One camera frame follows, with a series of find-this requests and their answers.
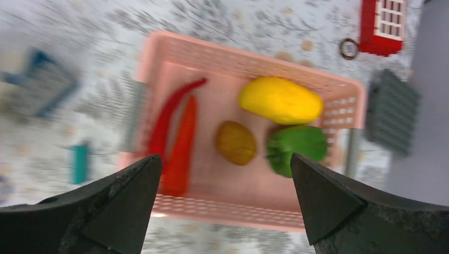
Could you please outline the red chili toy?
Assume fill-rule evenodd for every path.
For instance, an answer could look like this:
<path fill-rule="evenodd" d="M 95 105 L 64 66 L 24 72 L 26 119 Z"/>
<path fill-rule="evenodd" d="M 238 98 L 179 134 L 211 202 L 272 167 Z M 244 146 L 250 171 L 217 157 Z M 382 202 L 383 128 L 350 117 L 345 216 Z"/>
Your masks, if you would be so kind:
<path fill-rule="evenodd" d="M 201 78 L 184 85 L 171 94 L 160 110 L 150 139 L 146 142 L 146 149 L 144 153 L 145 156 L 156 154 L 160 156 L 161 160 L 164 160 L 165 147 L 168 139 L 168 130 L 170 127 L 172 114 L 175 112 L 184 96 L 192 90 L 205 85 L 207 82 L 207 78 Z"/>

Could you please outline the blue grey brick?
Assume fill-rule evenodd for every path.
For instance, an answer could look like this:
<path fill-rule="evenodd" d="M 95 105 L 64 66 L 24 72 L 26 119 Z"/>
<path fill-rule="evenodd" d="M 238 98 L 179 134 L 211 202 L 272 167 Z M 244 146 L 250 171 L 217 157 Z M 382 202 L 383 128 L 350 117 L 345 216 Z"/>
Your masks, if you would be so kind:
<path fill-rule="evenodd" d="M 46 117 L 78 87 L 75 76 L 42 50 L 1 50 L 1 108 Z"/>

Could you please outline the red grid block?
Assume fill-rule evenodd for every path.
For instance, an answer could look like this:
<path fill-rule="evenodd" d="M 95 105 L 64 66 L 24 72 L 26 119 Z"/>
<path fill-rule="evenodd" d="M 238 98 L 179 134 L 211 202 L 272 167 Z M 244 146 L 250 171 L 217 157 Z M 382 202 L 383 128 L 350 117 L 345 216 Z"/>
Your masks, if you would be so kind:
<path fill-rule="evenodd" d="M 406 1 L 362 0 L 361 52 L 388 57 L 398 53 L 405 40 Z"/>

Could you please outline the yellow pepper toy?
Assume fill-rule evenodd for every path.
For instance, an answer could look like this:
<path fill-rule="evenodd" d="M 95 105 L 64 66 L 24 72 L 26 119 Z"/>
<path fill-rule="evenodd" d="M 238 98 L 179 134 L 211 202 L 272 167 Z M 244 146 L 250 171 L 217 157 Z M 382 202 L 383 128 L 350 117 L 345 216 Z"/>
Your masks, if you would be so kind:
<path fill-rule="evenodd" d="M 313 122 L 323 110 L 319 95 L 292 81 L 259 77 L 241 90 L 239 106 L 281 125 Z"/>

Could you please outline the orange carrot toy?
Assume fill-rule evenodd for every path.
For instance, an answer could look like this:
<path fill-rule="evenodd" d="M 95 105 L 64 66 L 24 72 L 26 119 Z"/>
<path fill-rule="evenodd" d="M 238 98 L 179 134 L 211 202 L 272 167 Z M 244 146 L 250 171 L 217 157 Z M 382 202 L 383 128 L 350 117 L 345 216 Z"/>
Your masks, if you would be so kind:
<path fill-rule="evenodd" d="M 191 158 L 197 121 L 197 99 L 188 98 L 178 128 L 172 153 L 165 164 L 162 193 L 170 196 L 185 196 L 189 186 Z"/>

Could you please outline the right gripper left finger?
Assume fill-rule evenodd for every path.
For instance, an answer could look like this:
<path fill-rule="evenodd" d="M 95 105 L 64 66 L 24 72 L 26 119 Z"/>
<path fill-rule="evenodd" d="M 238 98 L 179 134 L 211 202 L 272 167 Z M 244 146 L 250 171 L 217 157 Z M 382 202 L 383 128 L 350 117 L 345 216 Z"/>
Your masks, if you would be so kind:
<path fill-rule="evenodd" d="M 1 253 L 140 253 L 161 170 L 151 155 L 36 204 L 1 208 Z"/>

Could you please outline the brown kiwi toy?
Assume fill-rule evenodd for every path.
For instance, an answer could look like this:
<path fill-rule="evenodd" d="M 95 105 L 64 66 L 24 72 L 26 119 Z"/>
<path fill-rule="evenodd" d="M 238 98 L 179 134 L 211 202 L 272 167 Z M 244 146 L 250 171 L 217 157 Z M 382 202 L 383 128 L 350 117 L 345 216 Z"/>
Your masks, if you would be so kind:
<path fill-rule="evenodd" d="M 214 137 L 214 147 L 225 160 L 245 166 L 257 153 L 257 142 L 253 133 L 235 121 L 223 121 Z"/>

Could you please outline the dark grey baseplate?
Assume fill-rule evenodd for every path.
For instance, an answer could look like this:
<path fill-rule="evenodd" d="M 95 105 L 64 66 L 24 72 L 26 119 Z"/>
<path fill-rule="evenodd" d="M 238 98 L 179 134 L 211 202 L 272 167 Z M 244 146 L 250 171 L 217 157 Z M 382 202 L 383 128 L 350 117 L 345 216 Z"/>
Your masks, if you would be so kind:
<path fill-rule="evenodd" d="M 391 70 L 376 71 L 370 81 L 365 136 L 392 153 L 410 155 L 421 95 Z"/>

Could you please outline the teal small brick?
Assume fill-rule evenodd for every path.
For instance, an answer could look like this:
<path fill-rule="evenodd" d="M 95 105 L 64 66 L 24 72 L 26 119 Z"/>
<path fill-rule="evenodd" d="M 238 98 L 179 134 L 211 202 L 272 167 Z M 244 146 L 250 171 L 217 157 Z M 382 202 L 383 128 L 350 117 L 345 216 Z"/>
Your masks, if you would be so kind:
<path fill-rule="evenodd" d="M 79 143 L 72 148 L 73 170 L 72 182 L 80 185 L 87 181 L 89 168 L 89 145 L 87 141 Z"/>

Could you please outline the pink plastic basket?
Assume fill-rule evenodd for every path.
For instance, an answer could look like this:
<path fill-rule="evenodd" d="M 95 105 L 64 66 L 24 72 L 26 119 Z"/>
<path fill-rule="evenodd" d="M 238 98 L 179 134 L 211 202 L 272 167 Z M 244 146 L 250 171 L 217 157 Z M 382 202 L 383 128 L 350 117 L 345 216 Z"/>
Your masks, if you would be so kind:
<path fill-rule="evenodd" d="M 280 231 L 304 230 L 294 182 L 277 174 L 266 158 L 270 137 L 282 126 L 240 108 L 241 90 L 258 77 L 278 77 L 317 94 L 323 112 L 312 125 L 322 129 L 327 154 L 322 163 L 340 166 L 341 130 L 364 124 L 366 90 L 353 79 L 264 57 L 248 51 L 167 31 L 145 40 L 136 81 L 143 85 L 134 114 L 135 142 L 119 155 L 123 168 L 149 147 L 161 108 L 175 91 L 206 78 L 193 91 L 196 128 L 187 192 L 182 197 L 158 190 L 152 216 L 176 217 Z"/>

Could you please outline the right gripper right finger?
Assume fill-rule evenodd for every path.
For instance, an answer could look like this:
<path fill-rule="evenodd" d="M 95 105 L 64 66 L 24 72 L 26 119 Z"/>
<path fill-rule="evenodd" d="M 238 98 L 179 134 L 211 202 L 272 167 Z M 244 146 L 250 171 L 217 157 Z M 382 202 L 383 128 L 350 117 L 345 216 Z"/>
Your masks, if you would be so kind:
<path fill-rule="evenodd" d="M 448 253 L 448 207 L 393 195 L 295 153 L 291 170 L 316 253 Z"/>

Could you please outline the green pepper toy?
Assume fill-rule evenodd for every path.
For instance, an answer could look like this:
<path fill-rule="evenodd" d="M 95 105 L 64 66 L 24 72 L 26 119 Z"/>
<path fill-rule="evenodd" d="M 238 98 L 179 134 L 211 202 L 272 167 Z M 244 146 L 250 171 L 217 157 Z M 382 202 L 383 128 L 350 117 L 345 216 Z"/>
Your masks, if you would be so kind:
<path fill-rule="evenodd" d="M 302 153 L 320 162 L 327 154 L 327 140 L 321 128 L 297 125 L 275 132 L 266 142 L 266 150 L 266 158 L 274 172 L 292 178 L 292 155 Z"/>

